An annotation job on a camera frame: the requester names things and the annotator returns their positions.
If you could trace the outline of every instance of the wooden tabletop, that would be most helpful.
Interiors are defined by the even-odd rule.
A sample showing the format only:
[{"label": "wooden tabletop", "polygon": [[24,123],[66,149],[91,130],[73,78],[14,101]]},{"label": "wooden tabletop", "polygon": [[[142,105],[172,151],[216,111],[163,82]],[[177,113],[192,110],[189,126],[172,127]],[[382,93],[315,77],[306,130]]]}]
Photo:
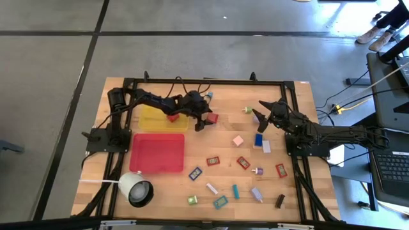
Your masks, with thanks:
[{"label": "wooden tabletop", "polygon": [[[107,92],[115,87],[121,87],[123,78],[108,77],[102,92],[95,125],[101,123],[109,114]],[[166,96],[170,84],[138,84],[156,95]],[[308,82],[295,82],[298,107],[312,121],[317,121],[313,94]],[[187,89],[197,89],[197,85],[187,84]],[[178,220],[254,220],[254,221],[291,221],[300,220],[297,203],[297,192],[291,159],[286,154],[284,132],[270,125],[263,133],[263,139],[270,141],[271,153],[263,153],[261,148],[254,148],[254,137],[258,124],[253,122],[253,114],[246,114],[242,109],[251,106],[258,111],[268,114],[268,111],[258,103],[258,100],[267,102],[278,101],[281,97],[279,86],[239,86],[239,85],[212,85],[209,91],[213,92],[210,108],[219,115],[217,124],[206,126],[200,132],[194,131],[195,120],[189,122],[185,135],[184,170],[180,174],[144,174],[155,191],[152,201],[143,208],[132,207],[125,196],[120,192],[116,202],[114,216],[116,218],[135,219],[178,219]],[[183,94],[180,84],[175,84],[172,95]],[[132,133],[143,133],[138,127],[141,107],[134,109],[131,129]],[[240,135],[244,143],[236,147],[232,139]],[[124,160],[122,173],[129,172],[131,151]],[[243,156],[251,168],[261,167],[264,175],[256,176],[251,168],[244,170],[236,162]],[[220,164],[207,166],[206,159],[219,157]],[[97,153],[88,158],[82,170],[82,179],[101,180],[104,174],[107,153]],[[284,164],[288,174],[280,178],[275,165]],[[322,159],[309,158],[314,191],[333,216],[339,218],[338,205],[334,187],[332,185],[328,165]],[[192,181],[189,174],[199,166],[203,173],[197,180]],[[218,191],[214,195],[206,184],[211,183]],[[232,186],[236,184],[240,199],[236,200]],[[257,187],[263,195],[263,203],[256,201],[250,189]],[[96,194],[100,184],[79,183],[77,194],[72,208],[72,214],[84,209]],[[280,194],[286,197],[281,209],[275,208],[275,202]],[[196,195],[199,203],[190,206],[188,196]],[[213,202],[225,195],[228,204],[219,210]],[[107,213],[109,195],[105,198],[103,213]],[[311,219],[308,195],[304,191],[307,217]]]}]

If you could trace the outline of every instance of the yellow tray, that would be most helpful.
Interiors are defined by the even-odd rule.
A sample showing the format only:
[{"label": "yellow tray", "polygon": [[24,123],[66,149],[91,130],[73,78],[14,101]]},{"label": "yellow tray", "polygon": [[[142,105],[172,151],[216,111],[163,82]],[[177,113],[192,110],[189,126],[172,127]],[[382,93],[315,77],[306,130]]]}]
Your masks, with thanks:
[{"label": "yellow tray", "polygon": [[179,114],[176,121],[170,122],[160,109],[143,105],[138,125],[149,132],[184,132],[189,126],[189,119],[186,115]]}]

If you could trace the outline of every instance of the gray floor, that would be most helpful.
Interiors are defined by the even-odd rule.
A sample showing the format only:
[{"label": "gray floor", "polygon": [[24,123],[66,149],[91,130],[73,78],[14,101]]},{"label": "gray floor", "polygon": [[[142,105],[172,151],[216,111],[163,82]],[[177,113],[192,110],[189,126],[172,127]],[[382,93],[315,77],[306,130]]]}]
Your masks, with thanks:
[{"label": "gray floor", "polygon": [[[102,2],[1,1],[0,30],[94,30]],[[122,0],[110,2],[102,30],[312,31],[349,37],[369,29],[371,18],[381,9],[376,3],[315,0],[251,4],[242,0]],[[0,36],[0,139],[26,147],[23,155],[0,154],[0,222],[30,218],[89,41],[88,36]],[[80,133],[93,124],[106,77],[142,77],[147,70],[154,78],[248,79],[254,71],[259,79],[309,81],[316,105],[322,105],[326,97],[344,88],[345,78],[366,71],[367,47],[345,38],[100,37],[45,218],[70,214],[86,145]],[[360,90],[350,89],[331,102]],[[373,111],[370,101],[334,119],[337,125],[351,125]],[[399,229],[407,225],[400,214],[383,208],[379,212],[358,209],[357,201],[367,201],[359,183],[334,178],[334,186],[341,217],[348,223]]]}]

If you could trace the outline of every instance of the person's foot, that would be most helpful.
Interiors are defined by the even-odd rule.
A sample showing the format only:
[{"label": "person's foot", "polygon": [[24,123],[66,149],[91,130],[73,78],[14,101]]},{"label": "person's foot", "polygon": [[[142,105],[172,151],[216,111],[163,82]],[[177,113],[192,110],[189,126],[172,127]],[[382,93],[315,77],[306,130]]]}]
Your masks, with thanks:
[{"label": "person's foot", "polygon": [[357,38],[357,43],[360,44],[366,44],[370,42],[376,35],[378,35],[379,31],[378,27],[374,26],[372,29],[370,29],[368,32],[364,33],[363,35],[359,36]]},{"label": "person's foot", "polygon": [[386,31],[384,34],[378,38],[374,43],[369,46],[371,51],[378,52],[382,49],[382,47],[389,42],[390,38],[392,38],[392,33]]}]

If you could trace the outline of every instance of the plastic tray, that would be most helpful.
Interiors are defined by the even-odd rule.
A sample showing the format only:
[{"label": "plastic tray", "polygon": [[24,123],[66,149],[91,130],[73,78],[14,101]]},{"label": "plastic tray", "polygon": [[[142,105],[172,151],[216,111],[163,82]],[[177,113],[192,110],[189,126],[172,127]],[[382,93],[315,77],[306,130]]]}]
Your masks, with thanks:
[{"label": "plastic tray", "polygon": [[183,134],[135,134],[129,170],[146,174],[180,173],[184,156]]},{"label": "plastic tray", "polygon": [[184,132],[189,126],[189,119],[184,114],[179,115],[176,121],[170,122],[160,109],[144,105],[138,125],[149,132]]}]

